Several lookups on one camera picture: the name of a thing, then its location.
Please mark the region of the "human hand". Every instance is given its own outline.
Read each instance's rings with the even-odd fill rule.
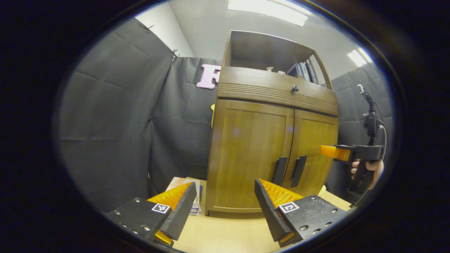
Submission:
[[[357,162],[352,163],[351,165],[354,167],[353,169],[351,169],[351,173],[352,174],[356,174],[356,171],[358,170],[358,166],[360,164],[360,160],[358,159]],[[366,162],[366,168],[369,171],[373,171],[373,180],[370,183],[369,187],[367,189],[371,190],[373,189],[374,185],[378,182],[378,179],[380,179],[381,174],[383,173],[384,170],[384,163],[382,160],[378,160],[375,162]]]

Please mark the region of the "cabinet door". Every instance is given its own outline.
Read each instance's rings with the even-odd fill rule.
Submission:
[[[261,212],[255,179],[271,181],[289,157],[294,110],[218,99],[207,178],[207,211]]]
[[[295,110],[294,135],[286,174],[282,186],[302,196],[318,194],[327,180],[332,158],[319,153],[320,145],[335,145],[338,141],[338,118]],[[292,186],[296,159],[306,156],[300,181]]]

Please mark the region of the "table surface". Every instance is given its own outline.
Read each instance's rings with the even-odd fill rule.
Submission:
[[[200,180],[203,192],[206,181]],[[321,198],[348,211],[350,203],[327,192],[323,188],[318,194]],[[224,219],[205,216],[205,194],[200,200],[201,215],[189,215],[180,238],[174,241],[173,248],[185,252],[273,252],[279,250],[278,242],[270,235],[265,218]]]

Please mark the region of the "ceiling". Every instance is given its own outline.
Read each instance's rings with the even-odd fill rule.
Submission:
[[[229,11],[228,0],[172,0],[171,8],[195,57],[222,59],[230,30],[261,32],[286,38],[318,53],[331,79],[356,69],[347,56],[358,46],[318,15],[305,25],[260,14]]]

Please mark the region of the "black handle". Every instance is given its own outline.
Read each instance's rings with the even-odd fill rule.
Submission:
[[[292,181],[291,187],[297,187],[298,182],[300,182],[300,178],[303,174],[303,169],[305,168],[305,164],[306,164],[306,156],[300,156],[295,161],[294,172],[292,173],[292,177],[291,177],[291,181]]]
[[[366,162],[367,160],[360,160],[355,178],[347,189],[348,192],[362,195],[374,179],[374,172],[366,168]]]
[[[287,163],[288,163],[287,157],[280,157],[277,160],[277,164],[275,165],[274,176],[272,177],[272,183],[276,185],[281,185],[284,176],[284,169],[286,168]]]

